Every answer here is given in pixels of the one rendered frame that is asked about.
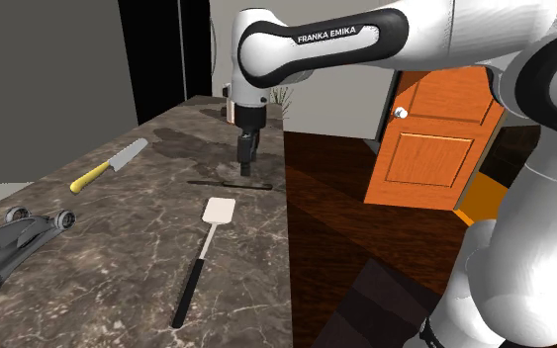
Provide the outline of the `dry twig plant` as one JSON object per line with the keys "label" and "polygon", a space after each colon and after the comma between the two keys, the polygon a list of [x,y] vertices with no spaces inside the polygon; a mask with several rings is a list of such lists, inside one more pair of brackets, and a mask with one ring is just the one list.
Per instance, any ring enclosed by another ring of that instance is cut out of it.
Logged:
{"label": "dry twig plant", "polygon": [[292,94],[293,90],[285,86],[273,87],[270,89],[270,102],[280,106],[282,118],[285,118],[286,114],[288,113],[288,109],[292,103]]}

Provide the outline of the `black knife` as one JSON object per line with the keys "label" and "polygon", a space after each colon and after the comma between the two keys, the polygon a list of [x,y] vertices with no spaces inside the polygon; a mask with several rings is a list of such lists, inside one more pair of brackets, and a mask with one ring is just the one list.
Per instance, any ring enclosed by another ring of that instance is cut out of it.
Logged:
{"label": "black knife", "polygon": [[273,190],[273,185],[267,183],[254,183],[254,182],[241,182],[241,181],[208,181],[208,180],[190,180],[187,181],[187,183],[193,185],[219,186],[219,187],[229,187],[229,188],[249,189],[249,190],[263,190],[263,191]]}

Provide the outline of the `tall black cabinet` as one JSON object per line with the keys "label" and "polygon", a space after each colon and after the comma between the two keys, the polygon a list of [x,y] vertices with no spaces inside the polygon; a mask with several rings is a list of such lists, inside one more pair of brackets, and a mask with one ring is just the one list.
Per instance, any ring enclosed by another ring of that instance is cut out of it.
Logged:
{"label": "tall black cabinet", "polygon": [[212,94],[210,0],[118,0],[139,124]]}

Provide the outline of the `orange panelled door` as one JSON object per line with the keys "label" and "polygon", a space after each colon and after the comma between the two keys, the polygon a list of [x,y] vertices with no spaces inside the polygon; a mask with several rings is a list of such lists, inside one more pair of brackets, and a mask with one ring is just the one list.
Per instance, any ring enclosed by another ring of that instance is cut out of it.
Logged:
{"label": "orange panelled door", "polygon": [[503,112],[484,67],[400,72],[364,202],[455,209]]}

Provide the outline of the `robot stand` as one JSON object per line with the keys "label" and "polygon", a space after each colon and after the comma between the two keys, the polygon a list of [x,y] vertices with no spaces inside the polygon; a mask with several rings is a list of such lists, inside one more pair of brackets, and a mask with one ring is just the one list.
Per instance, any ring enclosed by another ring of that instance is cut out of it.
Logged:
{"label": "robot stand", "polygon": [[402,348],[440,295],[369,259],[311,348]]}

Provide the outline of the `grey toy car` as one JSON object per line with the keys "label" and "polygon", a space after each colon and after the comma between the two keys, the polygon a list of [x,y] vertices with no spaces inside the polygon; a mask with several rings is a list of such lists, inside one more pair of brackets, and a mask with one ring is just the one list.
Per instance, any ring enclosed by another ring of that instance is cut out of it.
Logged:
{"label": "grey toy car", "polygon": [[33,215],[21,206],[8,210],[0,225],[0,289],[29,256],[75,223],[76,214],[69,210],[54,217]]}

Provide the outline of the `yellow-handled knife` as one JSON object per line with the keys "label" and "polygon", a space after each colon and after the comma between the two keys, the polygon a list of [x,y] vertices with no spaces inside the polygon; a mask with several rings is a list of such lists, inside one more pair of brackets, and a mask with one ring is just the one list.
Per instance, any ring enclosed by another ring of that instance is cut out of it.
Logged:
{"label": "yellow-handled knife", "polygon": [[72,194],[79,194],[87,185],[95,181],[99,176],[109,169],[117,172],[135,158],[146,146],[148,140],[145,138],[138,138],[118,153],[113,155],[107,161],[83,174],[69,185],[69,190]]}

